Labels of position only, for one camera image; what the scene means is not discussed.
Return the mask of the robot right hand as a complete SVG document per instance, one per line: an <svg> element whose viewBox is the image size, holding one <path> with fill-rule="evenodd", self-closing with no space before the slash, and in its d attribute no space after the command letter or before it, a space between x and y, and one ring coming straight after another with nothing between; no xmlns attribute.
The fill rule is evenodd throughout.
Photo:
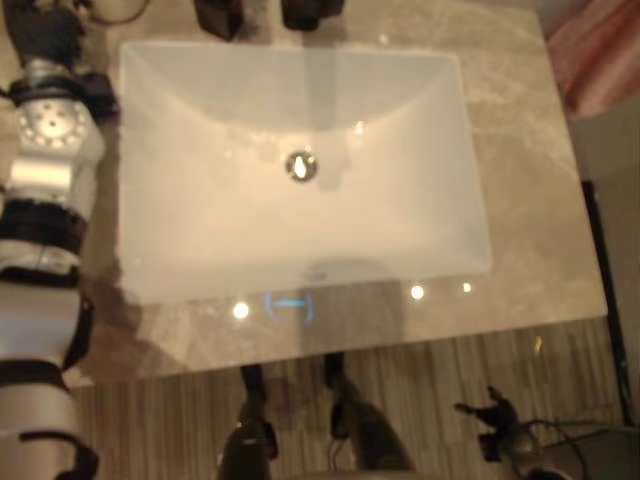
<svg viewBox="0 0 640 480"><path fill-rule="evenodd" d="M472 406L455 403L454 409L461 414L471 416L486 425L490 432L478 435L483 459L488 463L498 463L507 458L522 432L522 425L512 402L496 387L489 385L488 406Z"/></svg>

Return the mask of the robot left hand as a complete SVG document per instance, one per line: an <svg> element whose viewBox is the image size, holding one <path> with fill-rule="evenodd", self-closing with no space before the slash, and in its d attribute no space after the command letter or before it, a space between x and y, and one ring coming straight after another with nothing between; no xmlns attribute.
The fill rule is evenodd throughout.
<svg viewBox="0 0 640 480"><path fill-rule="evenodd" d="M72 69L81 56L85 31L76 14L58 1L2 1L5 25L22 66L45 60Z"/></svg>

